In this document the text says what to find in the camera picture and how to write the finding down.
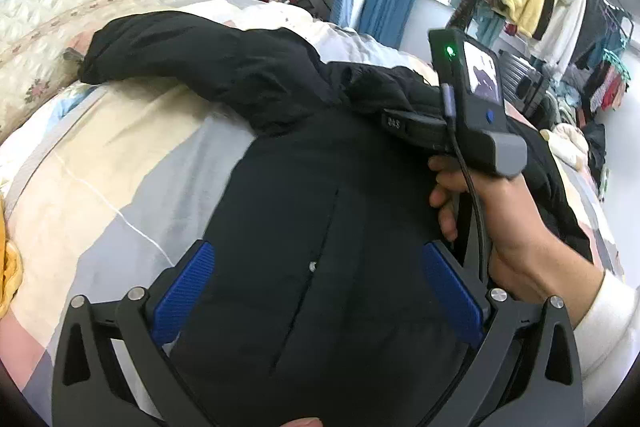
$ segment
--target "bedsheet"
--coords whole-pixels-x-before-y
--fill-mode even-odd
[[[191,9],[227,17],[220,6],[215,14]],[[289,27],[322,60],[407,66],[437,83],[415,57],[300,11],[253,5],[230,10],[226,23]],[[508,111],[518,116],[513,107]],[[202,236],[254,133],[228,108],[174,80],[133,79],[100,86],[47,136],[19,169],[21,181],[7,197],[8,233],[22,254],[24,280],[0,321],[0,360],[50,423],[52,368],[70,298],[81,293],[93,302],[120,299],[173,266]],[[602,211],[596,198],[597,207],[591,205],[587,188],[566,176],[569,202],[592,238],[596,263],[620,274],[606,222],[599,220]],[[116,352],[136,399],[156,413],[121,343]]]
[[[45,135],[95,89],[75,82],[45,103],[0,144],[0,195],[6,196],[20,167]]]

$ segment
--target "white jacket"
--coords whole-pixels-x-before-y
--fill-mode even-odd
[[[587,0],[559,0],[540,42],[530,41],[531,55],[544,60],[556,80],[569,65],[578,41]]]
[[[575,328],[588,425],[616,392],[640,352],[640,291],[606,272],[598,296]]]

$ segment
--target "metal screw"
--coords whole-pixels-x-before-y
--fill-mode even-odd
[[[491,298],[494,301],[505,302],[507,300],[507,297],[507,292],[502,288],[494,288],[493,290],[491,290]]]
[[[72,308],[81,308],[84,305],[84,296],[76,295],[71,299],[71,307]]]
[[[136,286],[135,288],[130,289],[129,292],[127,293],[127,297],[129,297],[129,299],[132,301],[139,301],[144,296],[145,296],[145,289],[140,286]]]
[[[560,309],[564,306],[564,301],[562,300],[562,297],[558,297],[557,295],[554,295],[549,300],[551,301],[551,305],[554,308]]]

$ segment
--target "bed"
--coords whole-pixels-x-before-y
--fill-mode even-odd
[[[282,4],[28,0],[27,13],[12,6],[0,17],[7,29],[0,42],[0,191],[24,277],[0,319],[0,361],[47,424],[57,339],[70,298],[120,299],[173,266],[201,237],[255,137],[231,110],[172,79],[95,88],[73,83],[74,62],[62,52],[74,35],[118,16],[183,10],[240,29],[286,27],[325,62],[405,66],[437,84],[433,70],[417,58]],[[524,121],[513,107],[507,110]],[[622,276],[588,172],[561,162],[559,168],[594,261]],[[136,399],[154,413],[124,346],[116,345],[116,352]]]

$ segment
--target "black jacket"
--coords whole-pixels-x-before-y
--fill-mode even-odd
[[[81,70],[90,84],[143,75],[176,76],[258,132],[204,234],[216,269],[171,355],[204,407],[225,426],[416,425],[466,346],[420,274],[422,245],[441,237],[428,152],[378,114],[438,114],[438,89],[406,68],[324,64],[285,29],[176,12],[112,21]],[[546,143],[510,127],[543,219],[590,256]]]
[[[606,5],[603,0],[587,0],[582,26],[575,43],[571,63],[575,64],[593,45],[607,34],[607,19],[604,16]]]

